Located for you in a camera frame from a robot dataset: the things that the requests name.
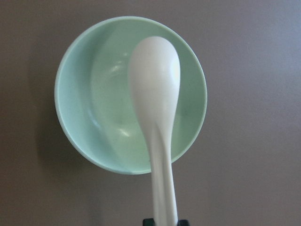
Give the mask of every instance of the table surface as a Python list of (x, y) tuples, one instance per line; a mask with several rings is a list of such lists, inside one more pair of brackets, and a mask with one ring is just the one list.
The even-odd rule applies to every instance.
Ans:
[(141, 226), (150, 174), (105, 171), (65, 137), (55, 74), (70, 43), (116, 16), (179, 33), (204, 69), (208, 108), (173, 164), (191, 226), (301, 225), (299, 0), (0, 2), (0, 225)]

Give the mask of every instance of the bowl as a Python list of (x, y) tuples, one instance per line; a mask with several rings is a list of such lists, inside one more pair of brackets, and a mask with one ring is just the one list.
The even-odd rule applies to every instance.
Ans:
[(95, 165), (121, 174), (151, 170), (143, 134), (132, 107), (127, 65), (144, 38), (160, 36), (178, 52), (179, 101), (172, 136), (172, 162), (198, 136), (207, 105), (205, 77), (189, 45), (153, 20), (122, 16), (84, 31), (67, 49), (55, 80), (55, 107), (72, 145)]

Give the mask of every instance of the soup spoon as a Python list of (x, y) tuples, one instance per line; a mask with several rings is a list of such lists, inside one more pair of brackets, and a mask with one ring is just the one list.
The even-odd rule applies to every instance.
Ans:
[(128, 79), (150, 156), (154, 221), (156, 226), (176, 226), (171, 139), (180, 89), (180, 61), (173, 45), (157, 36), (142, 40), (130, 57)]

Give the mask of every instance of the spoon handle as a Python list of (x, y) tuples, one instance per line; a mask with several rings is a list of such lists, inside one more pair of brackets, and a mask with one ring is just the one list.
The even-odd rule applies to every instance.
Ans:
[(158, 127), (152, 131), (148, 149), (151, 162), (154, 221), (156, 226), (176, 226), (178, 216), (171, 166), (171, 142), (162, 138)]

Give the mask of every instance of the black object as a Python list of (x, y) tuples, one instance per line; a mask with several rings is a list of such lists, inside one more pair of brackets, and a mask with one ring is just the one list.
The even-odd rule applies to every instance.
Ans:
[[(143, 226), (155, 226), (155, 221), (153, 218), (144, 219)], [(177, 226), (190, 226), (188, 220), (179, 220)]]

